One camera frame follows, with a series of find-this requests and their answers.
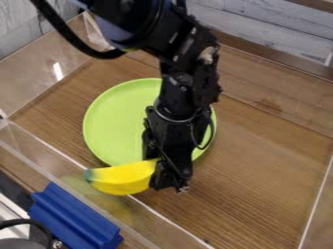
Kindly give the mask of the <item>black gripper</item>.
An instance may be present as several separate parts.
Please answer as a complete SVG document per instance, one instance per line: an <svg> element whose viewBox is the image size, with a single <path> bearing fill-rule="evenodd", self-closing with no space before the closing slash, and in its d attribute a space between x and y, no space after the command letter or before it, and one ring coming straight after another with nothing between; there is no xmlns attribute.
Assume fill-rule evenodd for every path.
<svg viewBox="0 0 333 249"><path fill-rule="evenodd" d="M205 151L214 138L213 108L197 110L186 117L165 113L158 105L146 108L143 159L157 159L150 187L174 188L178 194L189 191L193 176L194 151Z"/></svg>

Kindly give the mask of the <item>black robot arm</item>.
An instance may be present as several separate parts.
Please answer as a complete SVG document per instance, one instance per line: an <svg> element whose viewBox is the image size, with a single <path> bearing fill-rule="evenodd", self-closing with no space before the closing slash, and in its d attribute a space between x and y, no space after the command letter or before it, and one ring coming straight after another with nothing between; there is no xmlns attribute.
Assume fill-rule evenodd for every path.
<svg viewBox="0 0 333 249"><path fill-rule="evenodd" d="M78 0L95 14L115 49L95 57L114 58L130 49L155 56L162 86L143 121L143 160L87 172L87 181L111 195L147 189L189 188L193 153L214 138L213 104L218 102L218 43L187 13L186 0Z"/></svg>

